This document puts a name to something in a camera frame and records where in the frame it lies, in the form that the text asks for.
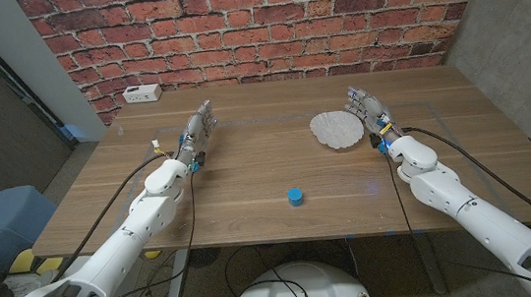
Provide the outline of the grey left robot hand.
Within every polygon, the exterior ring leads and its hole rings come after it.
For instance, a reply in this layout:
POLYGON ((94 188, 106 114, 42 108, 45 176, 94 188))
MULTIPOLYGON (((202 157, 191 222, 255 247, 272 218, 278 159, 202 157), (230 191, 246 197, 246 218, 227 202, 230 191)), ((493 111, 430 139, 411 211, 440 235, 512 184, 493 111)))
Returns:
POLYGON ((207 142, 216 123, 209 100, 205 100, 189 118, 175 158, 186 164, 192 172, 205 162, 207 142))

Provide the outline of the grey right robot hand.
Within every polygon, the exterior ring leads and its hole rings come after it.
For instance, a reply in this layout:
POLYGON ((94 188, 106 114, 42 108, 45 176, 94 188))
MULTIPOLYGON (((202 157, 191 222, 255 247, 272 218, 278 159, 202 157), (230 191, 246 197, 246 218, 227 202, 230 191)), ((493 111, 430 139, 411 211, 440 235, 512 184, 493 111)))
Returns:
POLYGON ((394 141, 402 137, 402 131, 386 106, 363 89, 348 89, 345 110, 360 119, 369 130, 371 146, 381 153, 388 153, 394 141))

